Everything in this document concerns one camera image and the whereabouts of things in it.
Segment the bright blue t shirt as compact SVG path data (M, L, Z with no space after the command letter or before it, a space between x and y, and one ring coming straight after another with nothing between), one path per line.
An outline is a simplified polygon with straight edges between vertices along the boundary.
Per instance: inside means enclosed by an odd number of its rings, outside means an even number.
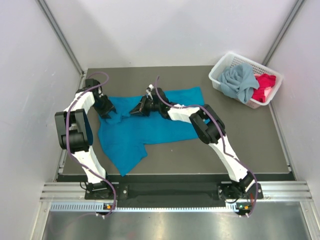
M164 119L158 112L149 116L133 116L130 111L140 96L109 98L116 108L110 118L100 119L98 138L105 155L121 176L128 174L148 154L146 145L196 139L191 124Z

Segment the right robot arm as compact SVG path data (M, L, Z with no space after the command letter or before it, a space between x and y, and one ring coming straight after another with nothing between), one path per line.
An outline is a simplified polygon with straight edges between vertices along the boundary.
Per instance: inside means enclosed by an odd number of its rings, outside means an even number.
M161 88L149 85L146 94L129 114L147 117L151 112L158 112L167 120L191 124L198 138L215 151L231 180L231 184L220 192L225 201L248 197L255 203L259 193L257 178L238 159L228 140L224 123L209 105L174 103L169 101Z

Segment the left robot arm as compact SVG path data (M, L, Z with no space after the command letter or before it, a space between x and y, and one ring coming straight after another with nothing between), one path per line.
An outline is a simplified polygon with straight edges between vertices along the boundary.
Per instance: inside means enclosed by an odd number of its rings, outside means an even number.
M91 108L102 119L109 119L110 112L117 112L108 96L103 94L102 84L94 78L86 79L84 88L78 89L72 103L55 113L58 142L84 170L86 198L111 199L116 197L115 188L108 181L108 174L93 149L94 135L87 116Z

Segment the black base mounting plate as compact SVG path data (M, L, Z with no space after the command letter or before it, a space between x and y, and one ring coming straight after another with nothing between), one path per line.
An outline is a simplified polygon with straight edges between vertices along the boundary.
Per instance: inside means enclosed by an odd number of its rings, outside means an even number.
M86 182L80 186L85 190L86 200L116 200L118 207L222 207L225 203L245 201L252 205L249 197L238 200L224 200L221 190L231 184L227 182L120 182L113 183L116 197L110 199L86 198ZM258 183L258 199L262 199L261 185Z

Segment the grey-blue t shirt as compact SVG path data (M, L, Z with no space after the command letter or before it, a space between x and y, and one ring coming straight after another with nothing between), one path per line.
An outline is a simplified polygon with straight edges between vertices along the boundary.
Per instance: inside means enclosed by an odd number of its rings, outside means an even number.
M250 101L254 90L260 86L254 76L253 67L247 63L226 67L218 77L218 81L224 95L237 99L243 104Z

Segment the white plastic laundry basket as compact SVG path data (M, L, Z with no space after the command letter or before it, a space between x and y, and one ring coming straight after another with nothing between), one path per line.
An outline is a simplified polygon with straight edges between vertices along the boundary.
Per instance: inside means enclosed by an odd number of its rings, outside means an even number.
M211 69L209 72L209 79L212 82L212 87L220 92L222 92L221 89L221 82L218 81L218 77L228 68L233 68L235 66L239 66L240 64L247 64L251 66L252 68L252 73L256 75L263 75L267 74L268 76L275 76L275 84L274 86L271 86L270 89L267 91L267 95L265 98L265 102L258 101L256 99L250 99L248 103L245 103L246 106L252 108L252 109L257 109L260 106L266 106L268 105L271 100L274 98L276 95L277 91L279 90L282 82L283 82L283 76L266 67L263 66L253 60L250 60L246 57L243 57L239 54L233 53L233 52L228 52L226 53L223 57L220 58L220 60L214 65L214 67Z

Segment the pink garment in basket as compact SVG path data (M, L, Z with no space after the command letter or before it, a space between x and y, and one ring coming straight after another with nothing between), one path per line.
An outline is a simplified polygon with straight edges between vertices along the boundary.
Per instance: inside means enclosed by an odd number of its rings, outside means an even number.
M268 96L269 96L269 94L271 93L271 91L272 91L272 87L266 87L265 89L264 89L264 98L265 98L265 102L267 101L267 98L268 98Z

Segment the red t shirt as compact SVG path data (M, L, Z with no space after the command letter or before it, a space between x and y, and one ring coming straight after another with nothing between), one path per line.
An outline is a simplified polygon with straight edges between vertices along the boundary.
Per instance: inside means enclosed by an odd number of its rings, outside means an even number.
M268 87L274 87L277 77L269 74L254 74L255 79L259 83L259 88L253 90L252 98L258 102L265 103L264 90Z

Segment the left corner aluminium post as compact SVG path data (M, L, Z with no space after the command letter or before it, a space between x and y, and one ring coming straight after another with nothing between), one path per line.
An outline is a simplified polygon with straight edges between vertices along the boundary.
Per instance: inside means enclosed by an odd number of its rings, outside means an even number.
M45 18L49 22L49 25L51 26L54 34L56 35L57 39L59 40L60 44L62 45L64 51L66 52L67 56L71 60L73 66L79 72L80 75L84 74L84 70L81 67L79 61L77 60L72 48L70 47L65 35L63 34L63 31L61 30L56 18L54 17L50 7L48 6L47 2L45 0L36 0L36 3L38 4L39 8L43 12Z

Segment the corner aluminium post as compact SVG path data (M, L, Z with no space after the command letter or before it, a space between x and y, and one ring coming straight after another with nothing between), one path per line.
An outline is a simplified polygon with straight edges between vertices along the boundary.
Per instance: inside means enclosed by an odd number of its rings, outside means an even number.
M49 25L51 26L54 34L56 35L57 39L59 40L60 44L62 45L64 51L66 52L67 56L71 60L73 66L79 72L80 75L84 74L84 70L81 67L79 61L77 60L72 48L70 47L65 35L63 34L63 31L61 30L56 18L54 17L50 7L48 6L47 2L45 0L36 0L36 3L38 4L39 8L43 12L45 18L49 22Z
M285 18L283 24L280 27L279 32L277 33L275 39L273 40L270 48L267 51L266 56L262 61L263 66L267 66L272 57L274 56L276 50L280 46L281 42L285 38L287 32L289 31L290 27L292 26L294 20L296 19L297 15L299 14L300 10L303 8L303 5L306 3L306 0L296 0L289 11L287 17Z

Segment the aluminium frame rail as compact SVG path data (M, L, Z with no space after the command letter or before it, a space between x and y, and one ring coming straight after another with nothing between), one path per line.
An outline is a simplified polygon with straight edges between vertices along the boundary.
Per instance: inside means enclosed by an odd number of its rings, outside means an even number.
M261 181L263 198L258 202L305 202L313 197L305 181ZM77 182L48 182L40 194L41 202L80 202L85 190Z

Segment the right corner aluminium post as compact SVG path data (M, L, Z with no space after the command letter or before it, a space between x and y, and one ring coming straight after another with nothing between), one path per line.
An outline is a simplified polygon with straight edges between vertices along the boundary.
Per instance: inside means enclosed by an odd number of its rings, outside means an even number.
M285 18L283 24L280 27L279 32L277 33L275 39L273 40L270 48L267 51L266 56L262 61L263 66L267 66L272 57L274 56L276 50L280 46L281 42L285 38L287 32L289 31L290 27L292 26L294 20L296 19L297 15L299 14L300 10L303 8L303 5L306 3L306 0L296 0L289 11L287 17Z

